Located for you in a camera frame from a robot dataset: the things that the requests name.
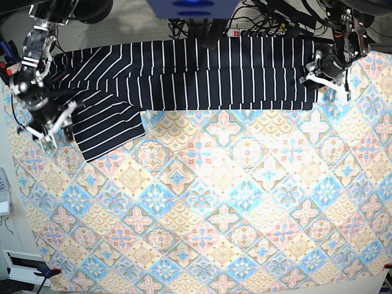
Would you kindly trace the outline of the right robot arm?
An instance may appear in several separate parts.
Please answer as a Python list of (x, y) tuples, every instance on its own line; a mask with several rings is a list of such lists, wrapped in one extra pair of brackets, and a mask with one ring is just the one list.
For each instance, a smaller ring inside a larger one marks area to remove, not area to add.
[(51, 51), (60, 48), (58, 27), (65, 26), (78, 1), (12, 1), (15, 9), (29, 6), (29, 16), (36, 23), (28, 32), (23, 43), (23, 55), (14, 61), (15, 69), (8, 68), (9, 89), (21, 106), (30, 112), (31, 122), (22, 124), (25, 130), (39, 142), (56, 144), (55, 134), (61, 130), (68, 141), (74, 140), (72, 113), (77, 107), (75, 102), (64, 106), (55, 101), (50, 86), (63, 79), (65, 71), (50, 76), (54, 63)]

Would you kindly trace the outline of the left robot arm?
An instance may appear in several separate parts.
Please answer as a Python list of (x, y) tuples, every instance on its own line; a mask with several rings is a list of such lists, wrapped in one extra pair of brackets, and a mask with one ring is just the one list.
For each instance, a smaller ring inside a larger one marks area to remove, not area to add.
[(321, 1), (327, 15), (322, 19), (307, 1), (302, 4), (317, 22), (331, 29), (333, 44), (315, 49), (314, 60), (306, 64), (300, 83), (307, 89), (333, 89), (336, 102), (347, 104), (351, 99), (348, 69), (370, 52), (364, 13), (339, 1)]

